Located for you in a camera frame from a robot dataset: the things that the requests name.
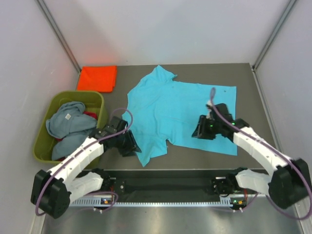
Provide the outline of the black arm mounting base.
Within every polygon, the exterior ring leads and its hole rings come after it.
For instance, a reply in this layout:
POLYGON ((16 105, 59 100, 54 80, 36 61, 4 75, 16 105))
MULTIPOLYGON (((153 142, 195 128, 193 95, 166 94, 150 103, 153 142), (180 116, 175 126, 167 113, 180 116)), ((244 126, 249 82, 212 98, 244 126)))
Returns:
POLYGON ((103 170, 101 191, 118 194, 121 202, 175 202, 217 199, 242 194, 234 170, 103 170))

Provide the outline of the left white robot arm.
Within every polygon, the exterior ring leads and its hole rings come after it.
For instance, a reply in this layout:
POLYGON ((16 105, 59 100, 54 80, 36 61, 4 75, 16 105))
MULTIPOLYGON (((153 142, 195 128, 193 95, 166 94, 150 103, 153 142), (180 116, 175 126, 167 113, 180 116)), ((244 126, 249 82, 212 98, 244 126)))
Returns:
POLYGON ((130 129, 132 124, 114 116, 104 128, 94 129, 64 161, 48 171, 38 171, 30 199, 35 214, 47 214, 56 219, 83 196, 108 192, 111 182, 100 169, 92 169, 82 177, 79 174, 109 149, 118 149, 122 156, 139 153, 141 149, 130 129))

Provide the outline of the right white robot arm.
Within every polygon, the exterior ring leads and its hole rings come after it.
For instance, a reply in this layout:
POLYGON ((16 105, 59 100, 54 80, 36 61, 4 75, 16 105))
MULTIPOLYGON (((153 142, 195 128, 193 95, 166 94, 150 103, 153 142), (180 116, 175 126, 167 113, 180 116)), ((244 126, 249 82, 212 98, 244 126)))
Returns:
POLYGON ((225 193, 243 189, 262 193, 281 209, 312 196, 312 184, 307 163, 284 155, 262 139, 243 119, 233 119, 224 103, 206 105, 207 115, 201 115, 192 134, 194 138, 213 140, 218 135, 227 138, 247 152, 264 169, 257 173, 238 168, 225 176, 225 193))

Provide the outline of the cyan t shirt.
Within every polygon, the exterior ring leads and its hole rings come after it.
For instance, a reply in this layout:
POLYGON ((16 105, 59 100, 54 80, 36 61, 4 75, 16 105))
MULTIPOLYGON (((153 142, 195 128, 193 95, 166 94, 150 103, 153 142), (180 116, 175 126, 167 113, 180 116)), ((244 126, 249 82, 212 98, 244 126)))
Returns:
POLYGON ((167 142, 175 146, 236 156, 237 146, 217 136, 214 140, 193 138, 200 115, 207 115, 206 104, 212 85, 175 80, 176 75, 160 65, 144 76, 128 93, 127 111, 122 118, 141 149, 142 166, 150 159, 167 154, 167 142))

